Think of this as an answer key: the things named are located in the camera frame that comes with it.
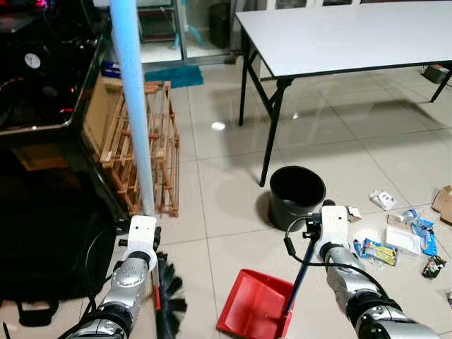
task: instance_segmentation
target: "black bag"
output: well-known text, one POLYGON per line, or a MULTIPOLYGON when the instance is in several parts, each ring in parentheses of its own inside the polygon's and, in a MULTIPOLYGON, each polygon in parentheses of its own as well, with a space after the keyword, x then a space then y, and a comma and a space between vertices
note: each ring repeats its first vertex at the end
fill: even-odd
POLYGON ((58 300, 86 296, 90 245, 90 286, 102 289, 116 233, 86 178, 53 170, 0 176, 0 218, 0 300, 17 301, 21 324, 47 325, 58 300), (50 308, 24 311, 21 302, 50 308))

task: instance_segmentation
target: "cardboard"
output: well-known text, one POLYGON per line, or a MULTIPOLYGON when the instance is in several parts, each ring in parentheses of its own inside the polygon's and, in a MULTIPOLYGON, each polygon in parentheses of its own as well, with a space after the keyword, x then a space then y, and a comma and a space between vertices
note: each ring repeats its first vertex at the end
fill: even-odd
POLYGON ((441 220, 452 225, 452 186, 444 187, 436 195, 432 208, 441 214, 441 220))

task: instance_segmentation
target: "red dustpan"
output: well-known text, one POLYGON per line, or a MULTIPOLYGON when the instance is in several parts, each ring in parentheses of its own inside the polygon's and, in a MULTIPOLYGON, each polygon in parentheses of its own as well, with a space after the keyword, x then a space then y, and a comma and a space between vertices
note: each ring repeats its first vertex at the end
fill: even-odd
POLYGON ((217 329, 248 339, 276 339, 285 336, 292 308, 284 308, 294 285, 253 270, 240 270, 217 329))

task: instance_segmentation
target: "wooden pallet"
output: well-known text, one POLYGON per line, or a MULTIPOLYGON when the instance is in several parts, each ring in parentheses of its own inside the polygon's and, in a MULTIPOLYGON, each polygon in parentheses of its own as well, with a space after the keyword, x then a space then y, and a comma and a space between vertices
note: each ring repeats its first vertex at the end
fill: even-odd
MULTIPOLYGON (((145 84, 155 209, 179 216, 179 147, 171 83, 145 84)), ((124 95, 118 101, 100 162, 117 187, 131 215, 141 212, 141 197, 124 95)))

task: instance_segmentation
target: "black metal table leg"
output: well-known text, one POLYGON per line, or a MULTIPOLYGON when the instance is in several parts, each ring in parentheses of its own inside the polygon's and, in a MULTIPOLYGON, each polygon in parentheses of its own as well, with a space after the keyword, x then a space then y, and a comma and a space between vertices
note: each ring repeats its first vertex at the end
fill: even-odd
POLYGON ((449 69, 449 72, 446 74, 446 77, 444 78, 444 80, 439 85, 439 87, 436 90, 435 94, 433 94, 433 97, 430 99, 430 102, 434 102, 437 99, 438 95, 441 93, 443 88, 446 86, 448 81, 451 79, 451 76, 452 76, 452 69, 449 69))
POLYGON ((240 117, 239 125, 243 125, 243 114, 245 108, 245 92, 246 92, 246 71, 248 69, 249 57, 249 37, 245 30, 242 29, 242 44, 243 44, 243 69, 242 69, 242 94, 240 96, 240 117))
POLYGON ((263 187, 266 183, 268 165, 270 164, 271 151, 273 148, 273 141, 275 140, 276 128, 278 127, 278 120, 280 118, 281 104, 283 103, 284 91, 292 83, 293 78, 280 79, 276 82, 278 88, 275 93, 275 104, 273 105, 273 113, 271 114, 270 131, 268 132, 266 154, 263 159, 262 174, 259 186, 263 187))

